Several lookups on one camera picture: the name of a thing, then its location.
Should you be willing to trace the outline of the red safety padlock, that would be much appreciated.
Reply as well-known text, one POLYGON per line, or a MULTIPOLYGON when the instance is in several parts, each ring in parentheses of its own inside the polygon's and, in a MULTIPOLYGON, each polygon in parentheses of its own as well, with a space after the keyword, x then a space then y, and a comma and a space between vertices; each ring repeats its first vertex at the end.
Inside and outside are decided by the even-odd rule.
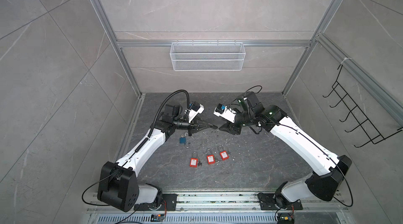
POLYGON ((224 149, 224 147, 223 147, 222 145, 219 145, 219 146, 218 146, 218 151, 219 151, 219 155, 220 155, 220 157, 221 157, 221 159, 222 159, 223 161, 229 159, 229 154, 228 154, 228 152, 224 149))
POLYGON ((206 150, 206 159, 207 159, 208 165, 216 163, 215 156, 214 156, 212 150, 209 148, 206 150))
POLYGON ((193 152, 191 155, 191 159, 190 159, 190 167, 198 167, 198 163, 199 163, 199 159, 198 159, 198 153, 197 152, 193 152))

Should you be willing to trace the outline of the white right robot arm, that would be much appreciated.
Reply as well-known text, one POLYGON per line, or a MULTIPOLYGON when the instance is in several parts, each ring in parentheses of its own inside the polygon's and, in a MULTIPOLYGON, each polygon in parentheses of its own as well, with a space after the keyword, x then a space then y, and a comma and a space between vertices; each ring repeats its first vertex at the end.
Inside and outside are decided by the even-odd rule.
POLYGON ((352 164, 346 155, 338 156, 311 138, 278 106, 264 107, 253 91, 236 98, 239 104, 218 104, 214 115, 226 120, 219 130, 239 135, 243 127, 255 125, 276 136, 299 154, 312 168, 312 173, 292 182, 284 182, 276 190, 273 200, 278 208, 315 196, 329 202, 352 164))

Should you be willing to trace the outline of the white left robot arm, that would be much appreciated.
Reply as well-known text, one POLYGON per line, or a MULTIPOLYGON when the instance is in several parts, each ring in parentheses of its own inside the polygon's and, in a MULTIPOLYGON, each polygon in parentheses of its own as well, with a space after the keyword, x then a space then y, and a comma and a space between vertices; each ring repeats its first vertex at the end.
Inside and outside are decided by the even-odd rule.
POLYGON ((150 129, 139 143, 116 162, 107 162, 102 167, 97 199, 123 212, 142 204, 158 210, 163 204, 162 189, 150 184, 140 185, 137 177, 153 153, 176 130, 185 130, 192 135, 206 129, 217 129, 199 117, 203 111, 203 105, 192 102, 186 90, 171 93, 158 108, 150 129))

